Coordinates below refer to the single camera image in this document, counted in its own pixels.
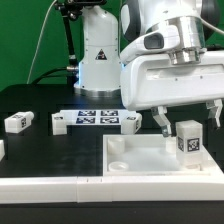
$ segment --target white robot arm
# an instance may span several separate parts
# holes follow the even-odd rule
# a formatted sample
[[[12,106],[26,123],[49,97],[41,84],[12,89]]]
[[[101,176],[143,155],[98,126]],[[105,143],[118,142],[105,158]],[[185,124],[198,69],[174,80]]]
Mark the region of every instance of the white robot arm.
[[[126,64],[121,92],[128,110],[151,109],[164,136],[167,107],[206,102],[220,126],[224,52],[206,52],[202,0],[129,0],[121,10]]]

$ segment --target table surface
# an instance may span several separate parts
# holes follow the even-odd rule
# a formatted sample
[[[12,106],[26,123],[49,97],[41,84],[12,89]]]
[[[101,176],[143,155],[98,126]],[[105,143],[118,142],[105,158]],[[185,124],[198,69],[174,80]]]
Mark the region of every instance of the table surface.
[[[88,98],[75,95],[73,88],[66,85],[15,85],[0,93],[0,103],[0,136],[6,148],[6,156],[0,162],[1,178],[102,175],[103,135],[120,134],[120,127],[69,126],[67,135],[53,136],[51,114],[66,109],[124,109],[120,97]],[[6,134],[4,119],[19,111],[34,112],[32,126],[20,134]],[[138,134],[161,133],[160,128],[152,119],[151,112],[142,111],[141,113],[143,124]],[[201,122],[204,127],[204,145],[223,168],[224,130],[223,128],[218,131],[210,129],[205,105],[168,108],[167,116],[172,123],[191,119]],[[44,215],[48,210],[51,216],[47,214],[46,216],[51,217],[54,223],[62,223],[59,222],[58,214],[62,216],[67,214],[67,218],[71,218],[66,223],[70,223],[75,216],[78,216],[80,223],[87,223],[90,220],[92,223],[115,223],[116,220],[124,223],[149,223],[150,220],[154,223],[164,223],[164,220],[167,220],[167,223],[180,223],[181,220],[182,223],[189,223],[183,218],[184,216],[188,216],[188,221],[191,223],[202,223],[202,221],[203,223],[211,223],[211,221],[221,223],[220,220],[224,218],[222,212],[224,202],[116,202],[2,205],[0,220],[9,218],[9,214],[15,216],[19,212],[26,214],[28,208],[36,209],[29,210],[32,212],[27,219],[32,214],[36,215],[36,212]],[[89,214],[89,217],[85,216],[84,211]],[[26,220],[25,216],[21,216],[20,221],[24,220]]]

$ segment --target green wall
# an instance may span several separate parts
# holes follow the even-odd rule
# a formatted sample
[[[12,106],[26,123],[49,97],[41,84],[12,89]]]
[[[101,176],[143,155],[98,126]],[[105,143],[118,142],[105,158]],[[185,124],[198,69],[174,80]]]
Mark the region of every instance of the green wall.
[[[108,0],[104,8],[118,17],[120,0]],[[223,0],[219,0],[224,9]],[[36,49],[41,26],[52,0],[13,0],[1,1],[0,8],[0,90],[13,85],[27,82],[32,58]],[[220,23],[224,29],[224,15]],[[82,51],[82,26],[79,20],[72,23],[75,50],[79,59]],[[220,43],[224,46],[224,37],[214,34],[209,43]],[[32,79],[52,68],[66,66],[67,44],[61,15],[52,10],[35,63]],[[63,83],[64,79],[48,80],[47,82]]]

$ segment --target cube with marker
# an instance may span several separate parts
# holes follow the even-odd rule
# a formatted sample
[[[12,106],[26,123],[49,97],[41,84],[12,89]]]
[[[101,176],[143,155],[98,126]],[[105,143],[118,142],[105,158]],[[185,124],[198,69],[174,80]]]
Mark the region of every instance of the cube with marker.
[[[142,126],[142,115],[136,113],[135,116],[128,116],[121,121],[121,134],[133,135]]]
[[[61,113],[52,114],[53,135],[67,135],[67,123]]]
[[[5,119],[5,131],[18,134],[31,125],[34,118],[33,112],[18,112]]]
[[[202,124],[190,120],[176,123],[177,160],[183,166],[202,163]]]

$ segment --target white block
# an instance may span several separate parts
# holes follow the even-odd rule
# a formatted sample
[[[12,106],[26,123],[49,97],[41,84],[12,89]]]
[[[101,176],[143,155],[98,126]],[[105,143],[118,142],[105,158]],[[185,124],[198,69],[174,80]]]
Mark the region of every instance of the white block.
[[[0,140],[0,161],[5,156],[5,147],[4,147],[4,141]]]
[[[142,126],[142,115],[137,113],[136,116],[126,117],[121,121],[121,134],[133,135]]]
[[[196,121],[176,123],[177,130],[177,159],[183,166],[201,164],[202,124]]]
[[[52,114],[52,128],[53,135],[67,135],[67,125],[63,114]]]
[[[5,119],[5,131],[7,133],[19,133],[31,125],[34,118],[32,112],[18,112]]]

